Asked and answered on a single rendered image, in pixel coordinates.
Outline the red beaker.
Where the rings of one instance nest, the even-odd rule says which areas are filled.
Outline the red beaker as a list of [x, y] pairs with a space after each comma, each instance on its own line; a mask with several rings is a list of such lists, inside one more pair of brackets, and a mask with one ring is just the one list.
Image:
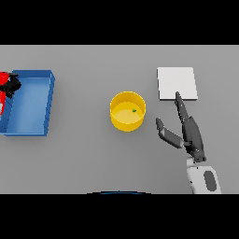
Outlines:
[[6, 86], [6, 84], [8, 83], [8, 79], [8, 72], [0, 72], [0, 116], [4, 114], [6, 98], [10, 96], [10, 92]]

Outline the yellow bowl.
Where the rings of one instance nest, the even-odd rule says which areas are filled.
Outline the yellow bowl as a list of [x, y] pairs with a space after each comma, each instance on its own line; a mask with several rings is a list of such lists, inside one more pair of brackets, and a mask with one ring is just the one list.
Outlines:
[[122, 91], [112, 98], [109, 114], [115, 128], [129, 133], [142, 125], [146, 115], [146, 102], [134, 91]]

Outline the blue tray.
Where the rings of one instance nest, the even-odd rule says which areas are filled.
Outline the blue tray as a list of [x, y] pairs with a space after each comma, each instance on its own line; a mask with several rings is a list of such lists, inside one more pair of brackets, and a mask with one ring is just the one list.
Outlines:
[[0, 134], [5, 136], [46, 136], [55, 76], [51, 70], [20, 70], [21, 88], [11, 99], [6, 98], [0, 116]]

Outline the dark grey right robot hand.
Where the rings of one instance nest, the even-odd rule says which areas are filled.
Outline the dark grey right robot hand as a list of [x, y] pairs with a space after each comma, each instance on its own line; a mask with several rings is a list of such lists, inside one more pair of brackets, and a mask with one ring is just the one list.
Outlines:
[[175, 148], [184, 148], [196, 162], [205, 162], [204, 143], [198, 124], [190, 116], [180, 93], [176, 92], [175, 105], [182, 125], [182, 136], [168, 130], [160, 118], [156, 118], [159, 138]]

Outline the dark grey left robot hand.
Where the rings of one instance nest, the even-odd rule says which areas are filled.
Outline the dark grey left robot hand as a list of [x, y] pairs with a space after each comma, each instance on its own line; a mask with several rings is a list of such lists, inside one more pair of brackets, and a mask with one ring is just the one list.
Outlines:
[[15, 91], [21, 88], [19, 81], [19, 75], [17, 73], [5, 73], [7, 74], [7, 82], [0, 85], [0, 91], [6, 94], [6, 97], [12, 98]]

